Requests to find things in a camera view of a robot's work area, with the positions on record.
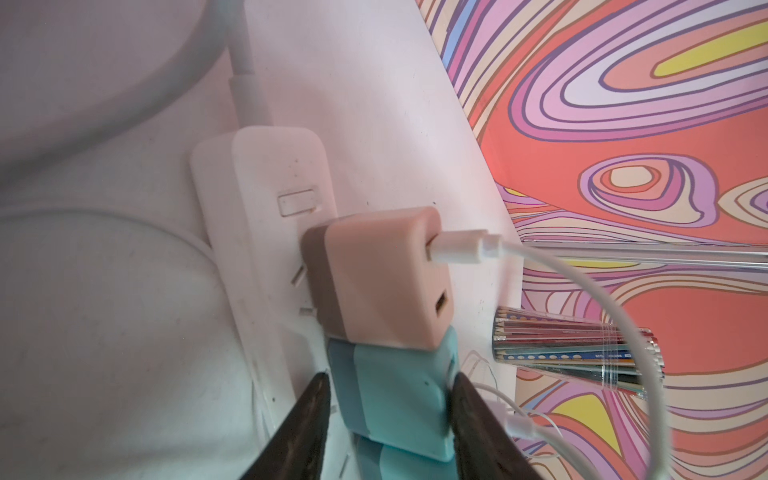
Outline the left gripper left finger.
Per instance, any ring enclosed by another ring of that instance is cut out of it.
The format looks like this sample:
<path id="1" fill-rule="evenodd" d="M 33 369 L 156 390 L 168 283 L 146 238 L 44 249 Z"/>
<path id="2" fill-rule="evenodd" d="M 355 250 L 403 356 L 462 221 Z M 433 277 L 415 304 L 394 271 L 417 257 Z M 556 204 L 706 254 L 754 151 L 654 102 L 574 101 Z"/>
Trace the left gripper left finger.
<path id="1" fill-rule="evenodd" d="M 242 480 L 321 478 L 331 416 L 331 381 L 313 376 L 294 407 Z"/>

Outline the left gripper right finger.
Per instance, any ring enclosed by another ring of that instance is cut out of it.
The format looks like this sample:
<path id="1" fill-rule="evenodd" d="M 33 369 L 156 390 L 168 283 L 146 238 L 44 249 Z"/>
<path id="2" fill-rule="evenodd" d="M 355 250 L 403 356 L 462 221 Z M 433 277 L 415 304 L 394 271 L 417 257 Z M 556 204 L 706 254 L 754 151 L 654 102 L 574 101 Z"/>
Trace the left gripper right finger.
<path id="1" fill-rule="evenodd" d="M 541 479 L 464 373 L 454 377 L 449 418 L 460 479 Z"/>

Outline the teal usb charger end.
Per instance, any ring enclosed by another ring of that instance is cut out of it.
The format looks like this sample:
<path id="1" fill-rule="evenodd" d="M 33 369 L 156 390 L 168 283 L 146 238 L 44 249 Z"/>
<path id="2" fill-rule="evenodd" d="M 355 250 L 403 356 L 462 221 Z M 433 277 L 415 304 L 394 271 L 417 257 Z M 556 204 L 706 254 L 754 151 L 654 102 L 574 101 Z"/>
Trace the teal usb charger end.
<path id="1" fill-rule="evenodd" d="M 360 475 L 365 480 L 458 480 L 454 460 L 436 461 L 389 447 L 365 437 L 355 438 Z"/>

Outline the teal usb charger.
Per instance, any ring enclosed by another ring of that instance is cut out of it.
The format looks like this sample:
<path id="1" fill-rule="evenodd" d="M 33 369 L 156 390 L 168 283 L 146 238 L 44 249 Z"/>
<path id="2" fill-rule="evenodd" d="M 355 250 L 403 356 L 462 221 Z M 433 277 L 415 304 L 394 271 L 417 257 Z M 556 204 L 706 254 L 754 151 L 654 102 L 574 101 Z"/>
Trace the teal usb charger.
<path id="1" fill-rule="evenodd" d="M 448 391 L 459 356 L 453 328 L 434 351 L 332 339 L 327 354 L 340 412 L 351 432 L 440 462 L 454 457 Z"/>

